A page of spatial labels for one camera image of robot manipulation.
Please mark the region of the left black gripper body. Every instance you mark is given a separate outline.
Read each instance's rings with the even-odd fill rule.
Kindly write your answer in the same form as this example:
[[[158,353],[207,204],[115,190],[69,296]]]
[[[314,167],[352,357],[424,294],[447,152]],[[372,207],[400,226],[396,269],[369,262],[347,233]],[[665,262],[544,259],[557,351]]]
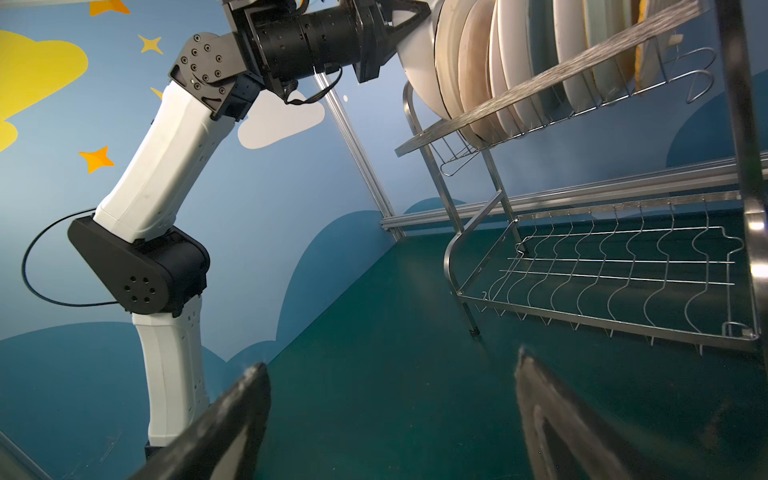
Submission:
[[[251,1],[239,14],[266,84],[288,84],[345,66],[364,83],[377,78],[390,59],[388,1],[341,1],[314,12],[304,1]]]

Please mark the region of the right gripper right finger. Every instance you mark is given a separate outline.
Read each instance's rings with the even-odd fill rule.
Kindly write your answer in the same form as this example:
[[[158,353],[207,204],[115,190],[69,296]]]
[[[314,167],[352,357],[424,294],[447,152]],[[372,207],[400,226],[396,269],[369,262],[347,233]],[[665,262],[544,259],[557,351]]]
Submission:
[[[514,372],[523,437],[536,479],[634,479],[632,449],[526,348]]]

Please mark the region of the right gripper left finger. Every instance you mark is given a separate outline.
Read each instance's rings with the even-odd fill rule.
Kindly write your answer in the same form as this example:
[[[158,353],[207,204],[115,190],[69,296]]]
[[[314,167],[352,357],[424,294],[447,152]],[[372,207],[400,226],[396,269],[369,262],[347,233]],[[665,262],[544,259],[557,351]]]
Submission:
[[[252,479],[271,408],[267,365],[257,363],[134,479]]]

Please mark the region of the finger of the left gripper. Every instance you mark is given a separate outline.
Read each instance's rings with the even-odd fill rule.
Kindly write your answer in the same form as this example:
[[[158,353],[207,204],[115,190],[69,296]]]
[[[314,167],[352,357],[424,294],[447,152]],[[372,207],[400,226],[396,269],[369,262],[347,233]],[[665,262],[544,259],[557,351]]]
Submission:
[[[402,21],[393,20],[394,13],[406,13]],[[386,0],[383,2],[383,18],[392,23],[385,27],[387,47],[395,50],[397,45],[431,17],[431,7],[424,1]]]

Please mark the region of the grey-green plain plate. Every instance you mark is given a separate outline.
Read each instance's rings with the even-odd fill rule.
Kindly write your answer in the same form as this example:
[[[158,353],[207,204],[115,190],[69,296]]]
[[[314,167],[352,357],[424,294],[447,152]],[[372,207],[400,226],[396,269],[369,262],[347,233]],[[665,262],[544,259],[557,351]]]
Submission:
[[[528,1],[529,53],[535,75],[570,60],[587,49],[581,1]],[[586,71],[538,94],[549,120],[561,120],[596,105],[597,87]]]

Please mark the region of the cream floral plate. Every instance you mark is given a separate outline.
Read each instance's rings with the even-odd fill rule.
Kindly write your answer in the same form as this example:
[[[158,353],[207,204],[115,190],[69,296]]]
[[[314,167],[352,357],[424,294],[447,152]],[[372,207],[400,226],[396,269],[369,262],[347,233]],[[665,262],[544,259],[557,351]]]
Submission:
[[[464,113],[458,82],[458,60],[461,36],[475,1],[446,0],[437,17],[434,60],[441,100],[447,119]]]

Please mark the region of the white plate orange sunburst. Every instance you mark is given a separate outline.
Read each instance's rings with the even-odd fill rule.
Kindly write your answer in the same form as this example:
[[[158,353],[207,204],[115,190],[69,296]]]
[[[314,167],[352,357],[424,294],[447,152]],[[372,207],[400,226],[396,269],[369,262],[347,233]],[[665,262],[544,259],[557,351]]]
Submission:
[[[496,38],[492,41],[492,59],[498,59],[491,69],[492,77],[498,80],[495,71],[500,66],[506,86],[493,87],[493,96],[498,97],[513,87],[534,76],[529,52],[527,1],[500,0],[496,2]],[[526,133],[541,127],[544,108],[537,94],[515,102],[497,112],[499,121],[509,137]]]

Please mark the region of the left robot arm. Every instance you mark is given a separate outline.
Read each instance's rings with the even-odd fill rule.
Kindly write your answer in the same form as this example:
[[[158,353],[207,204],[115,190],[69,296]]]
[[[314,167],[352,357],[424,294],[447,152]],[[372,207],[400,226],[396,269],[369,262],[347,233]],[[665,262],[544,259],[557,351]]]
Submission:
[[[208,407],[200,313],[210,257],[175,226],[177,213],[219,144],[262,92],[292,104],[301,79],[375,79],[430,17],[424,1],[226,1],[224,35],[183,46],[159,110],[127,169],[91,215],[72,221],[71,244],[132,316],[150,404],[147,456],[166,449]]]

